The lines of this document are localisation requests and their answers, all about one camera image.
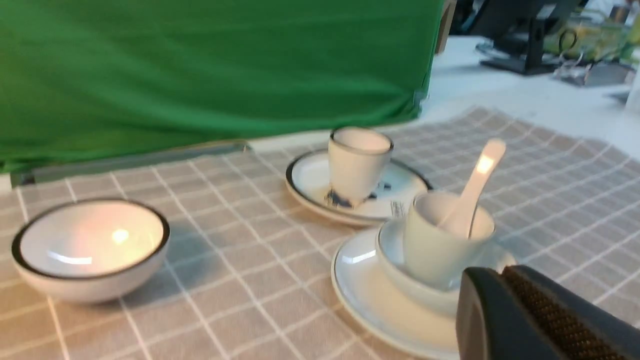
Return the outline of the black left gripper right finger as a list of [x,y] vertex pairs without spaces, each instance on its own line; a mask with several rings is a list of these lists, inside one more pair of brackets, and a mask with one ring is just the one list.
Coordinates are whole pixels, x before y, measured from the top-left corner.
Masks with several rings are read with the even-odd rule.
[[502,272],[525,321],[563,360],[637,360],[639,330],[524,265]]

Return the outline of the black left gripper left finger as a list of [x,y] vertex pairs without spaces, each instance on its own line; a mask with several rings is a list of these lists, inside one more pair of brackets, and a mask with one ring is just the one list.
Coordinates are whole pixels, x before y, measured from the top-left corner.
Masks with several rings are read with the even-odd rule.
[[462,360],[562,360],[530,327],[502,273],[462,272],[455,335]]

